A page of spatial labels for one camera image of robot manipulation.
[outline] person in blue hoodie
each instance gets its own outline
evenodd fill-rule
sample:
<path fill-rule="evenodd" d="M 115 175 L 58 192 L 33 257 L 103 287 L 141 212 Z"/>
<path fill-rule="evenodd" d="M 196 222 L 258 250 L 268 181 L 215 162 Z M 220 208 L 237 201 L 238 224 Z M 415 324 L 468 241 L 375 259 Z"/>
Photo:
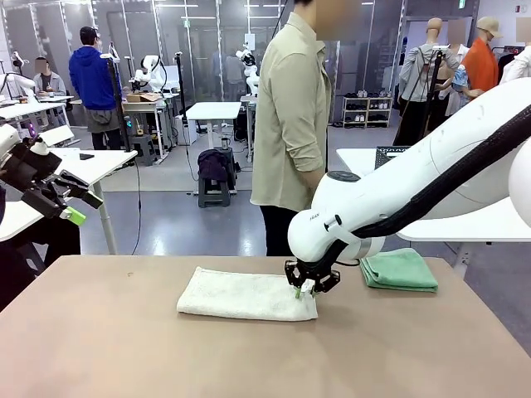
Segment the person in blue hoodie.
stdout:
<path fill-rule="evenodd" d="M 100 39 L 93 27 L 82 27 L 83 46 L 70 58 L 70 79 L 86 108 L 87 127 L 92 134 L 94 149 L 106 149 L 104 134 L 110 149 L 119 150 L 121 137 L 114 91 L 107 61 L 100 58 Z"/>

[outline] white robot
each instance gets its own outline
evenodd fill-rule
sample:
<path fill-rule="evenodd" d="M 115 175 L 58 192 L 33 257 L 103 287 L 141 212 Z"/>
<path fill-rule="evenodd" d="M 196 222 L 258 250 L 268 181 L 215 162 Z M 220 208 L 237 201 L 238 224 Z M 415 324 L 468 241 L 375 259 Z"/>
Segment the white robot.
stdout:
<path fill-rule="evenodd" d="M 243 51 L 236 52 L 236 57 L 246 66 L 244 73 L 247 76 L 247 85 L 251 89 L 251 95 L 256 97 L 258 96 L 258 84 L 260 82 L 260 77 L 256 74 L 258 67 L 256 66 L 255 57 L 247 48 L 247 43 L 243 47 Z"/>
<path fill-rule="evenodd" d="M 20 87 L 22 89 L 24 95 L 27 97 L 28 103 L 37 102 L 37 98 L 35 96 L 35 82 L 33 80 L 28 79 L 27 77 L 19 75 L 15 72 L 8 72 L 6 74 L 0 75 L 0 82 L 2 88 L 4 88 L 8 84 L 15 84 L 17 87 Z M 0 100 L 4 99 L 5 97 L 3 95 L 0 95 Z"/>
<path fill-rule="evenodd" d="M 414 221 L 462 215 L 509 194 L 531 225 L 531 99 L 521 95 L 530 90 L 525 78 L 488 91 L 367 176 L 325 176 L 311 210 L 290 224 L 290 284 L 313 280 L 314 292 L 325 293 L 340 280 L 337 260 L 375 255 L 385 236 Z"/>
<path fill-rule="evenodd" d="M 166 84 L 167 75 L 161 70 L 164 69 L 160 56 L 145 56 L 140 61 L 140 68 L 134 73 L 134 78 L 130 81 L 133 84 L 133 90 L 142 87 L 141 83 L 148 84 L 154 93 L 160 93 Z"/>

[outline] wall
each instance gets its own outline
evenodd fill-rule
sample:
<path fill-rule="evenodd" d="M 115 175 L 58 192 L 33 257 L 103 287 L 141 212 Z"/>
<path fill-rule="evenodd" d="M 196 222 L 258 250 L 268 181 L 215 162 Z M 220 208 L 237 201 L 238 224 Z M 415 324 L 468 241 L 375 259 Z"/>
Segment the wall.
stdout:
<path fill-rule="evenodd" d="M 526 13 L 516 13 L 516 6 L 527 6 Z M 499 20 L 499 28 L 504 34 L 501 39 L 493 40 L 494 47 L 523 46 L 516 42 L 516 18 L 531 17 L 530 0 L 481 0 L 478 18 L 496 17 Z"/>

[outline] man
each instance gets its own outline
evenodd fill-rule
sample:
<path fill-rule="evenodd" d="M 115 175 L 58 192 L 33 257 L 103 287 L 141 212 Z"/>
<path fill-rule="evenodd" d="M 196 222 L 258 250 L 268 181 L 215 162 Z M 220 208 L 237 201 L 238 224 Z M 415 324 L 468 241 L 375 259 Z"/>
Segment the man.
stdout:
<path fill-rule="evenodd" d="M 121 147 L 118 112 L 107 61 L 100 58 L 100 39 L 93 27 L 82 27 L 83 46 L 70 58 L 70 78 L 86 108 L 87 127 L 92 134 L 94 149 L 106 149 L 104 134 L 110 149 Z"/>
<path fill-rule="evenodd" d="M 35 63 L 46 62 L 46 69 L 42 73 L 38 73 L 33 78 L 35 81 L 35 91 L 39 96 L 47 96 L 52 92 L 54 95 L 66 95 L 66 87 L 63 79 L 56 73 L 50 70 L 50 62 L 44 57 L 39 56 L 35 59 Z"/>
<path fill-rule="evenodd" d="M 269 256 L 291 255 L 290 222 L 309 208 L 324 175 L 332 88 L 318 38 L 337 39 L 353 3 L 295 0 L 295 11 L 265 51 L 251 203 L 261 207 Z"/>

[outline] hat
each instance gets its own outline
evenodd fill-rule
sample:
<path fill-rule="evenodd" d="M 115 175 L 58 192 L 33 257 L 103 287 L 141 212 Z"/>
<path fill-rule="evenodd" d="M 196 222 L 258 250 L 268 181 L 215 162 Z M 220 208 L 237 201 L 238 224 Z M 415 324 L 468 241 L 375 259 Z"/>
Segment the hat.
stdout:
<path fill-rule="evenodd" d="M 483 29 L 484 31 L 489 32 L 492 36 L 494 36 L 497 39 L 499 39 L 499 38 L 504 36 L 504 35 L 502 35 L 499 32 L 499 22 L 498 22 L 498 20 L 495 19 L 495 18 L 492 18 L 492 17 L 483 17 L 483 18 L 481 18 L 478 21 L 478 23 L 477 23 L 477 25 L 475 27 L 477 27 L 478 29 Z"/>
<path fill-rule="evenodd" d="M 93 27 L 82 27 L 80 29 L 80 39 L 82 43 L 92 43 L 98 37 L 98 31 Z"/>

